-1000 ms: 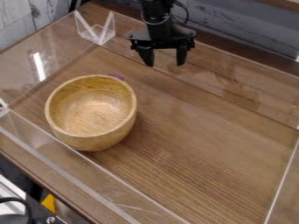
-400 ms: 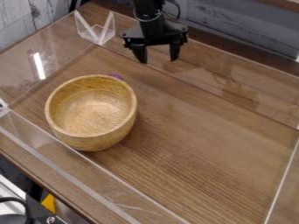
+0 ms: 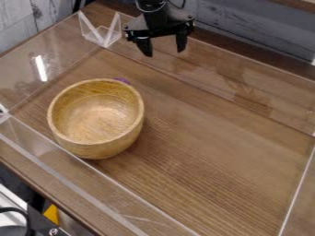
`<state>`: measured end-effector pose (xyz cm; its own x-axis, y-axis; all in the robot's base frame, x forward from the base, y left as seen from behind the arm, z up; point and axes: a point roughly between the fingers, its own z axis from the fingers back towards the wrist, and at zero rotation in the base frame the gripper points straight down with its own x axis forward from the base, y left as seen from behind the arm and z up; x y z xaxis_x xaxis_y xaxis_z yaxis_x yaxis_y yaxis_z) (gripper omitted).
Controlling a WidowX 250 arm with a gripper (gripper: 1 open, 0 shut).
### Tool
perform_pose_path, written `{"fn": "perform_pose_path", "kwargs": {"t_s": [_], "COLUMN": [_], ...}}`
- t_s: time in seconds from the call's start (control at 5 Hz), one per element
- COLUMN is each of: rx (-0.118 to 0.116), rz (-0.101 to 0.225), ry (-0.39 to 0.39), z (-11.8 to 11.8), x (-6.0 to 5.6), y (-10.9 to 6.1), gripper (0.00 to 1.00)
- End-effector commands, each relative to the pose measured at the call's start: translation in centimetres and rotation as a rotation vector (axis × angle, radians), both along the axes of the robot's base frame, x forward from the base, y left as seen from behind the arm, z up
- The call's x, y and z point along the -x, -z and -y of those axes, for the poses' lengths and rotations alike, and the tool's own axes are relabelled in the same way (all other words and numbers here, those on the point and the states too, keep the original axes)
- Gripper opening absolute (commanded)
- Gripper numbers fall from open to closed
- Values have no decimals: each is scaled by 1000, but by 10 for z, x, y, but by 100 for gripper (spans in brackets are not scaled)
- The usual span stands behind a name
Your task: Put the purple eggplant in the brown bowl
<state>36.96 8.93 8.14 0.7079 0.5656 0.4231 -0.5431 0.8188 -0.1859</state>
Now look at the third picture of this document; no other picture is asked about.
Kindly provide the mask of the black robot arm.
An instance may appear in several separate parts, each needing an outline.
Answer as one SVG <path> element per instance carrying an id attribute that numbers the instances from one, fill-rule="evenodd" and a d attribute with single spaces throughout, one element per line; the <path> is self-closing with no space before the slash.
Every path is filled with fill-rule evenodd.
<path id="1" fill-rule="evenodd" d="M 151 39 L 174 35 L 178 52 L 183 52 L 189 35 L 195 30 L 195 16 L 169 0 L 135 0 L 135 5 L 141 15 L 123 26 L 127 41 L 153 57 Z"/>

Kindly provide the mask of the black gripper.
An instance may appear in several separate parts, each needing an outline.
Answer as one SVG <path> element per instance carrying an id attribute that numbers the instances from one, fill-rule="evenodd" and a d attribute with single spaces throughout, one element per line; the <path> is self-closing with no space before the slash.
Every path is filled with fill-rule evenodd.
<path id="1" fill-rule="evenodd" d="M 153 57 L 151 38 L 177 36 L 178 52 L 186 49 L 187 36 L 194 31 L 195 17 L 179 9 L 155 13 L 143 13 L 123 27 L 129 41 L 137 46 L 147 57 Z"/>

